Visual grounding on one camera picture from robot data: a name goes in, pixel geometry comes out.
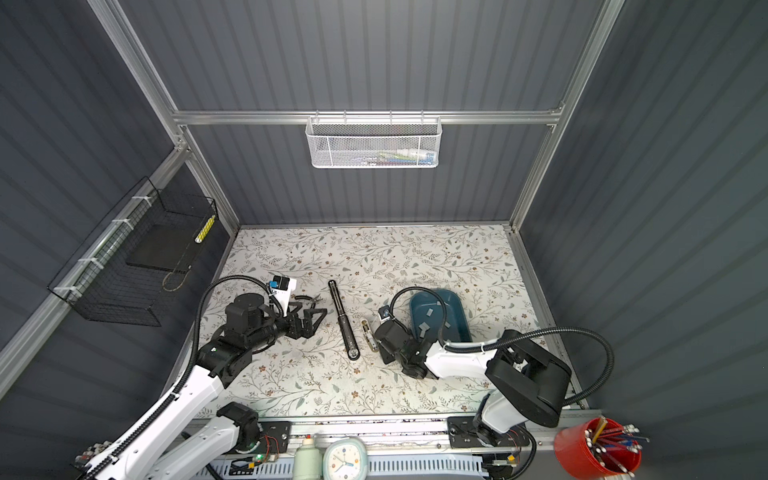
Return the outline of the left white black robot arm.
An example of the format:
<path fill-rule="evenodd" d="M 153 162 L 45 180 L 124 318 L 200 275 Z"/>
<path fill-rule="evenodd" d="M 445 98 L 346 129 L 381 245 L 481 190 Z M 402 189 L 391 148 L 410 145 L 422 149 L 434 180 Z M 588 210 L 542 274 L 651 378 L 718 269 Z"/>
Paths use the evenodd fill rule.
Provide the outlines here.
<path fill-rule="evenodd" d="M 295 294 L 293 278 L 264 282 L 247 275 L 236 280 L 259 287 L 235 297 L 225 322 L 207 343 L 193 339 L 191 355 L 179 379 L 116 441 L 96 454 L 83 454 L 83 479 L 190 479 L 217 457 L 235 451 L 276 455 L 280 444 L 264 433 L 259 415 L 232 401 L 203 429 L 175 441 L 187 425 L 252 362 L 282 337 L 310 339 L 327 316 L 315 297 Z"/>

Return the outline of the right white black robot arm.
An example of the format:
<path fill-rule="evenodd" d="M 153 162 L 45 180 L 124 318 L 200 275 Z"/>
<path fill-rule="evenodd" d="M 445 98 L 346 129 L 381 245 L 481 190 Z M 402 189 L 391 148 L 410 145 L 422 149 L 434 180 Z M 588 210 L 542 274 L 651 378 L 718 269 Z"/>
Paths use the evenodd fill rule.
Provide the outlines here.
<path fill-rule="evenodd" d="M 417 337 L 394 315 L 397 300 L 411 291 L 433 296 L 443 309 L 434 340 Z M 468 377 L 488 381 L 492 390 L 481 401 L 473 419 L 475 435 L 484 444 L 494 444 L 498 436 L 526 422 L 556 427 L 565 406 L 590 397 L 613 372 L 613 348 L 595 331 L 557 326 L 527 333 L 507 329 L 495 340 L 454 342 L 445 338 L 449 323 L 445 309 L 445 302 L 437 292 L 421 286 L 406 287 L 378 310 L 380 325 L 373 337 L 408 377 L 419 380 L 429 376 L 437 379 Z M 567 390 L 572 369 L 535 342 L 537 338 L 562 334 L 588 337 L 605 351 L 606 363 L 597 379 L 571 396 Z"/>

